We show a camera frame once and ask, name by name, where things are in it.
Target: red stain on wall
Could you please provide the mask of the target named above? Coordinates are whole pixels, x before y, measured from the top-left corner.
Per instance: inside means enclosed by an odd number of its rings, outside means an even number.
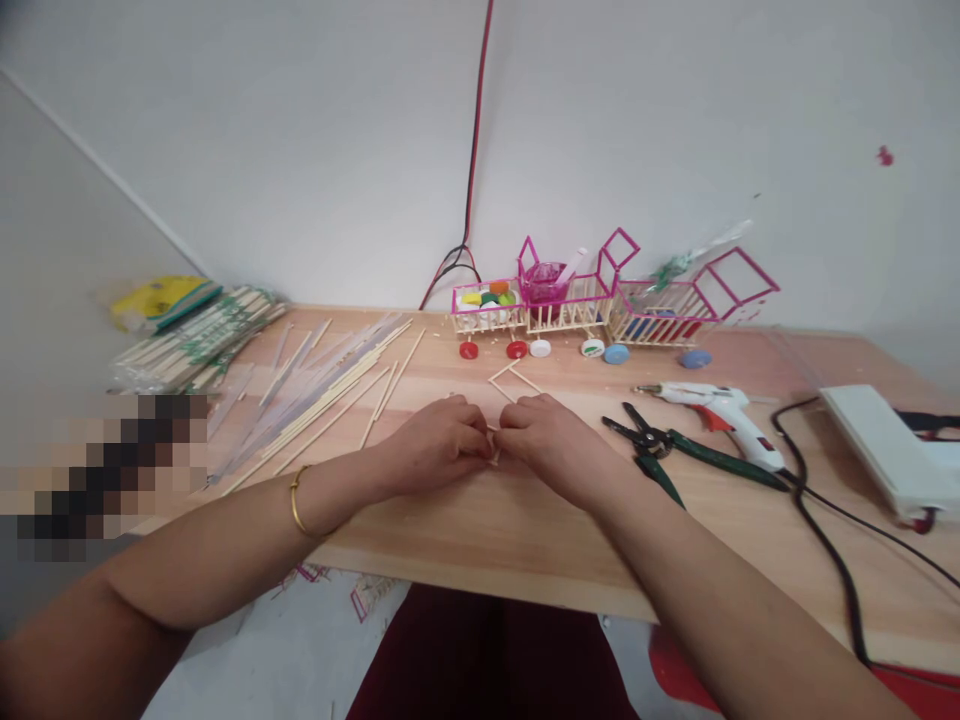
[[[877,159],[880,161],[880,164],[884,167],[890,167],[893,165],[893,154],[887,150],[886,145],[880,146],[880,152],[877,153]]]

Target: pliers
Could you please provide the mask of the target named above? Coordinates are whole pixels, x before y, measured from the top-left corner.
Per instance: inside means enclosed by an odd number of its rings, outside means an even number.
[[[627,415],[630,416],[634,425],[637,426],[636,430],[631,430],[606,416],[603,417],[603,424],[611,430],[620,433],[633,443],[633,448],[637,452],[634,458],[637,467],[643,470],[647,477],[662,487],[667,495],[673,498],[684,510],[686,510],[686,506],[683,504],[683,500],[680,499],[680,493],[677,492],[676,486],[674,486],[670,477],[660,465],[660,460],[667,457],[675,447],[690,457],[718,467],[721,470],[726,470],[734,475],[753,480],[754,482],[773,488],[774,490],[779,490],[780,492],[790,491],[780,478],[753,463],[748,463],[746,460],[741,460],[733,455],[727,455],[719,450],[701,445],[676,430],[667,430],[665,432],[650,427],[631,403],[623,403],[623,409],[626,410]]]

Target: pink cup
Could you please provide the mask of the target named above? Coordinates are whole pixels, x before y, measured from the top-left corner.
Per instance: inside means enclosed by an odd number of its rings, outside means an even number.
[[[557,278],[567,266],[566,263],[537,263],[521,278],[523,285],[523,294],[526,296],[530,305],[546,305],[546,303],[556,303],[544,307],[531,307],[531,317],[539,319],[542,312],[543,321],[550,322],[554,317],[560,316],[560,303],[567,299],[567,292],[570,290],[570,280],[557,285]]]

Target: yellow package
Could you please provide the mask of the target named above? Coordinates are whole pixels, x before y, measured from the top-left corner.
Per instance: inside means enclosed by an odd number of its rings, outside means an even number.
[[[124,332],[153,335],[221,290],[207,278],[165,275],[117,300],[110,306],[110,316]]]

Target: hand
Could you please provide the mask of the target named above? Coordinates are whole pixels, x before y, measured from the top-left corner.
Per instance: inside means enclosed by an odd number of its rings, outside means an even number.
[[[606,491],[634,467],[600,435],[549,395],[522,397],[500,414],[494,440],[516,455],[554,492],[596,513]]]
[[[493,457],[487,421],[463,395],[430,403],[372,449],[389,468],[382,488],[388,497],[443,487]]]

